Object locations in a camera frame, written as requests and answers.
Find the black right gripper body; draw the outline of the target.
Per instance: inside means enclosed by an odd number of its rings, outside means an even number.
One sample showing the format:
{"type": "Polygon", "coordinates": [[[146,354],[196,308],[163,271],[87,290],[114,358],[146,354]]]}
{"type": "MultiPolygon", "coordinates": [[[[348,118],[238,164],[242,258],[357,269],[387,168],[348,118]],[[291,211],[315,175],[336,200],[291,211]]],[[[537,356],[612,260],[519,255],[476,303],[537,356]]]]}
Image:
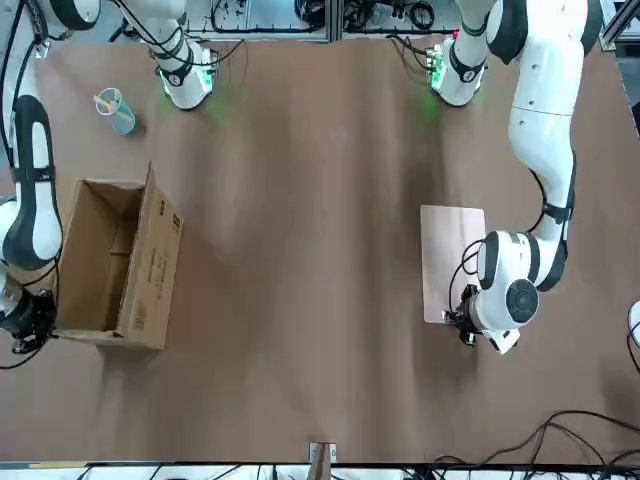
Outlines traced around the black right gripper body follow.
{"type": "Polygon", "coordinates": [[[55,299],[51,290],[36,294],[24,291],[20,300],[18,334],[14,340],[15,350],[39,350],[49,340],[55,323],[55,299]]]}

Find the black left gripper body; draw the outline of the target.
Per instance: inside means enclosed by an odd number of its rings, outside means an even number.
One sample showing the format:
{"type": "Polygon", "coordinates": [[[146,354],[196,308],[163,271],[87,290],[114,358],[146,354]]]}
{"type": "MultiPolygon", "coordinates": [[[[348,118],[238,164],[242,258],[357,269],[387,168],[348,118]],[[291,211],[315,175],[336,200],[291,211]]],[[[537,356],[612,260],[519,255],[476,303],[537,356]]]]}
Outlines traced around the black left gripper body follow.
{"type": "Polygon", "coordinates": [[[465,331],[480,330],[481,324],[476,308],[478,295],[479,289],[474,284],[467,284],[462,292],[458,313],[459,323],[465,331]]]}

